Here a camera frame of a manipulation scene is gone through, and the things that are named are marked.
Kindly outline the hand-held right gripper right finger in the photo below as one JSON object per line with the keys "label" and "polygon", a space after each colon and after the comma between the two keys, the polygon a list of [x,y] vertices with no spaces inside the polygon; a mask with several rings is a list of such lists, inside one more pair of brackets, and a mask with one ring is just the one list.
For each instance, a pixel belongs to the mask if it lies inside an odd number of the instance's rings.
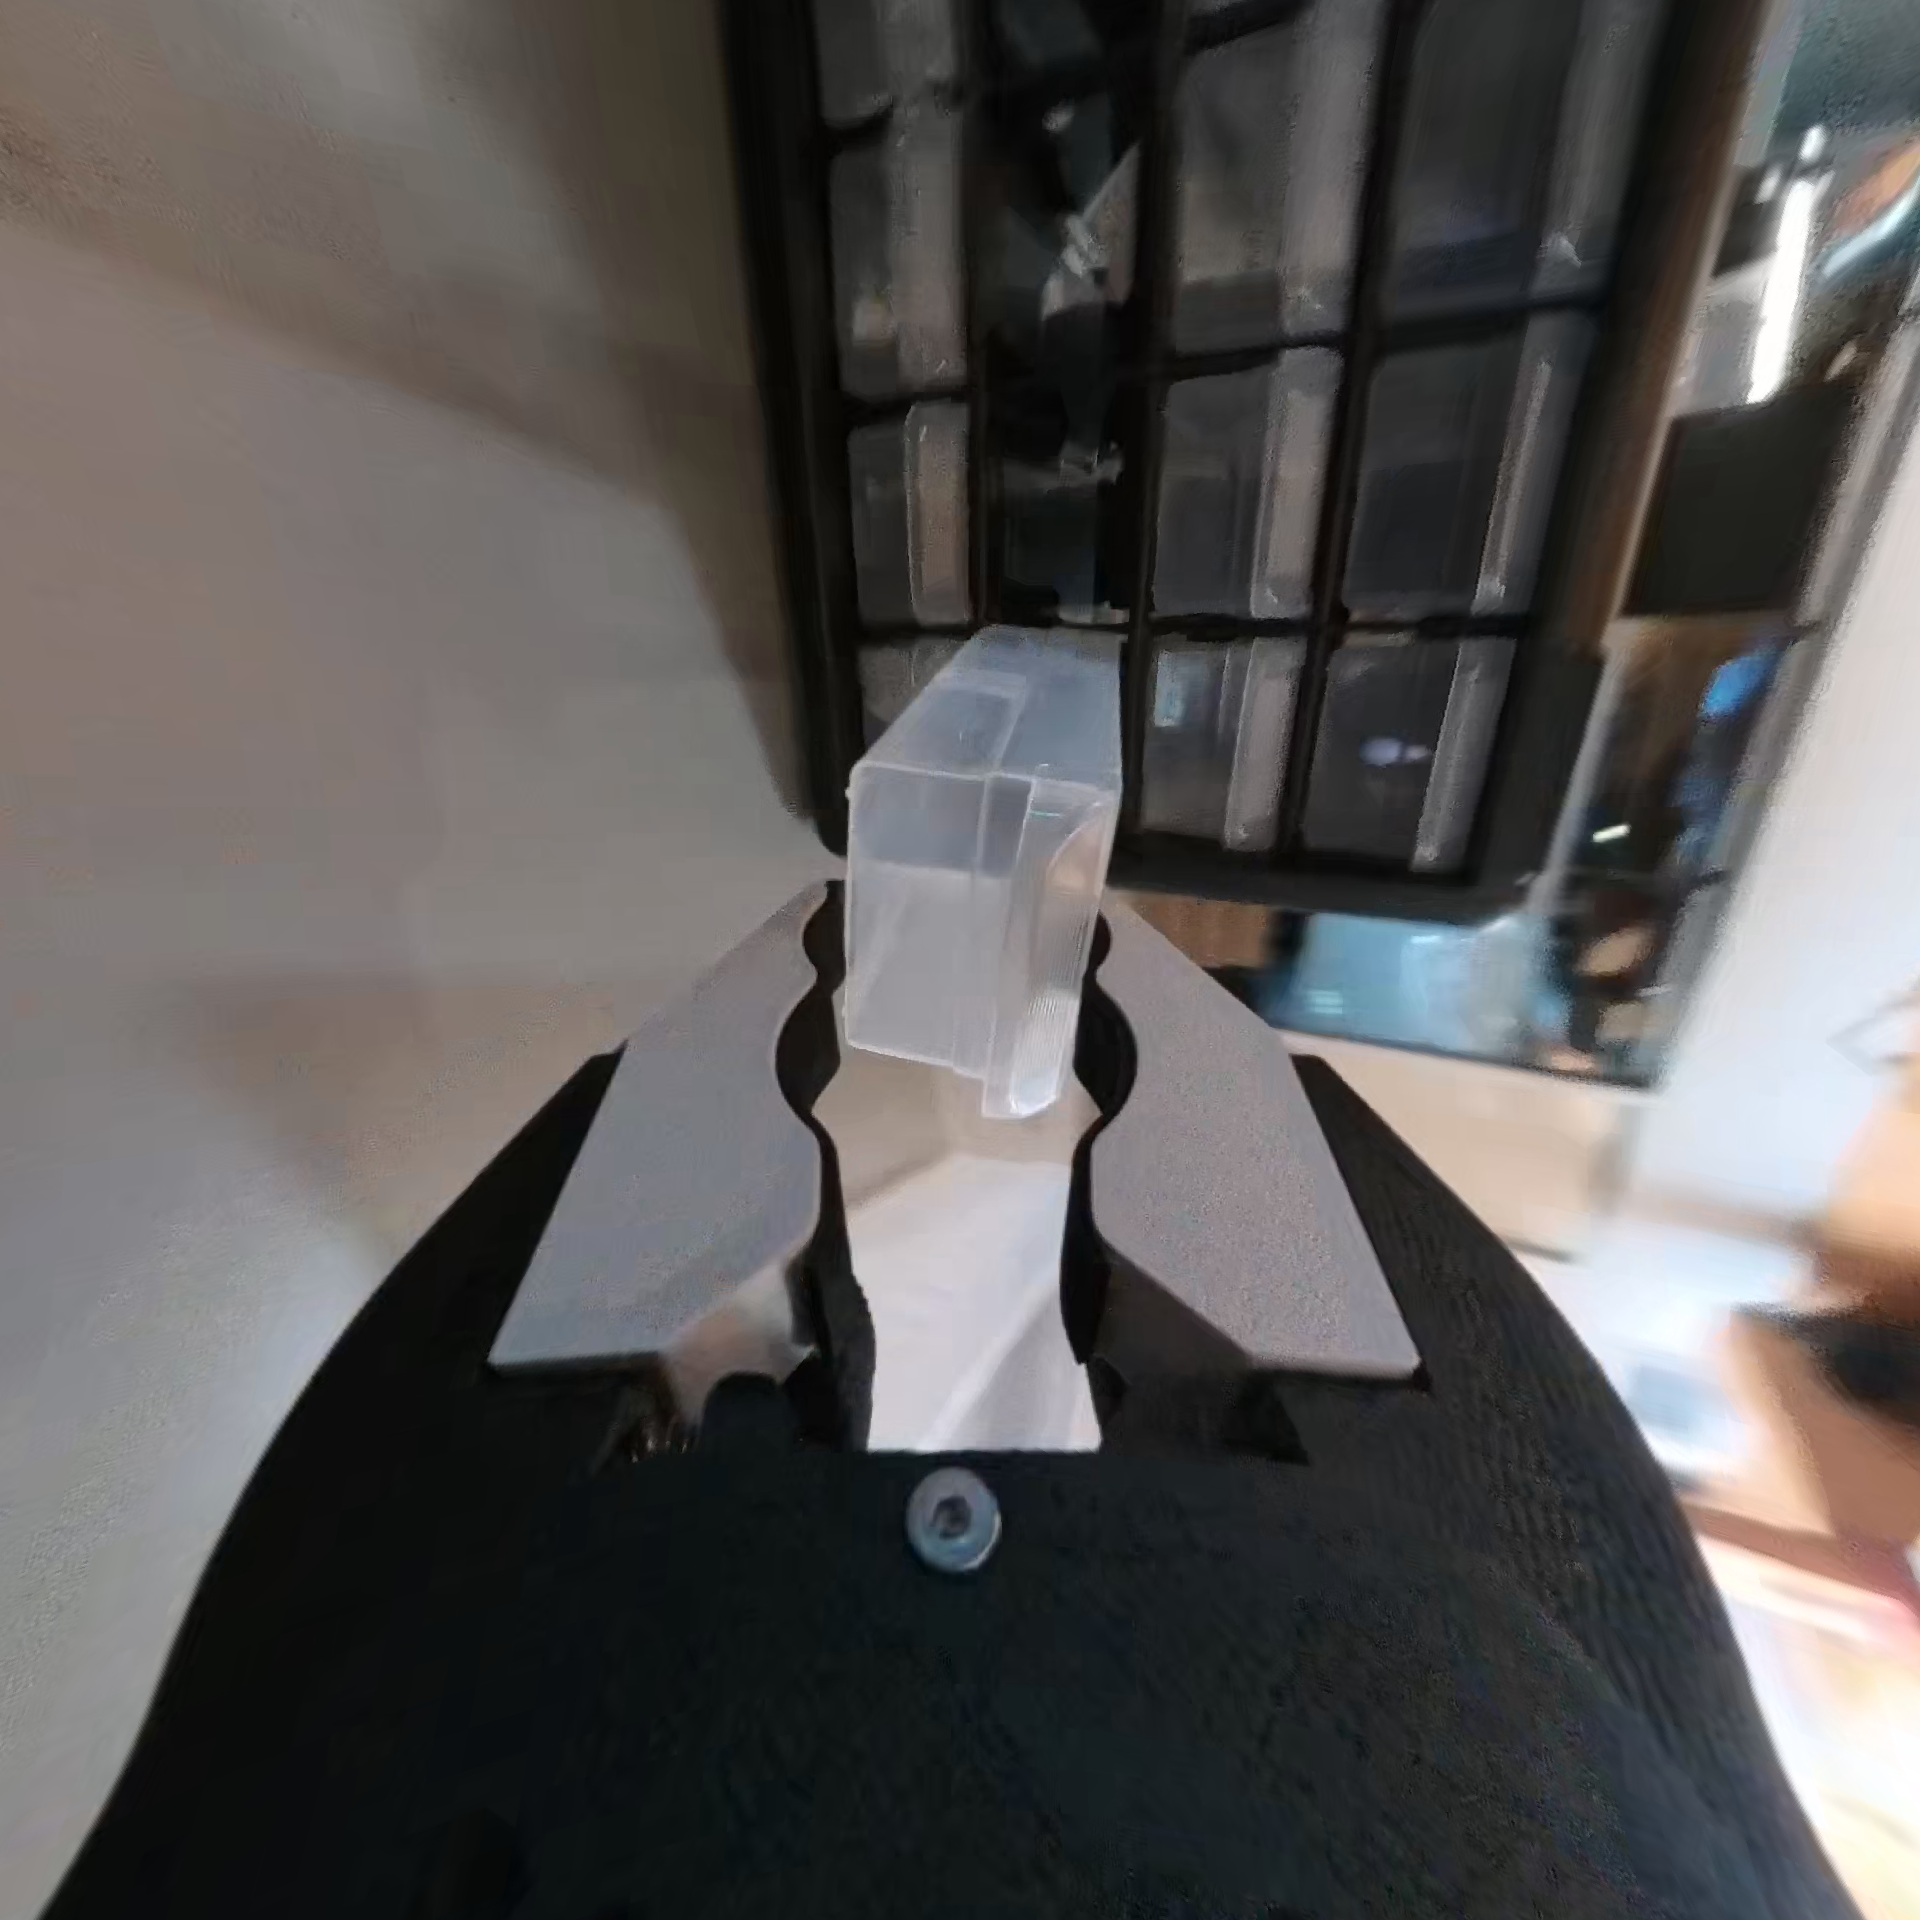
{"label": "hand-held right gripper right finger", "polygon": [[1065,1335],[1104,1452],[1303,1452],[1292,1388],[1424,1363],[1280,1035],[1122,903],[1072,1067]]}

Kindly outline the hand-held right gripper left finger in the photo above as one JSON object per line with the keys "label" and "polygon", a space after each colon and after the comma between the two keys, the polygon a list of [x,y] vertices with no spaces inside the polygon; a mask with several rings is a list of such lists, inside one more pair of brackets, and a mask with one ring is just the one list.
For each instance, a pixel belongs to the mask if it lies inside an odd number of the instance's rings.
{"label": "hand-held right gripper left finger", "polygon": [[488,1355],[614,1376],[695,1433],[735,1376],[809,1443],[862,1452],[879,1336],[819,1101],[842,1065],[844,897],[803,887],[622,1045]]}

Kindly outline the small clear plastic drawer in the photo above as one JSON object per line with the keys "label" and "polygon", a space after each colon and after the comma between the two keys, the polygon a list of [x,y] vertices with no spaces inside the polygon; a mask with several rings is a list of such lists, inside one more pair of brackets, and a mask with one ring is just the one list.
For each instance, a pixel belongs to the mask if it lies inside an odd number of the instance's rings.
{"label": "small clear plastic drawer", "polygon": [[1122,798],[1120,635],[966,639],[848,782],[844,1024],[943,1067],[988,1119],[1050,1108]]}

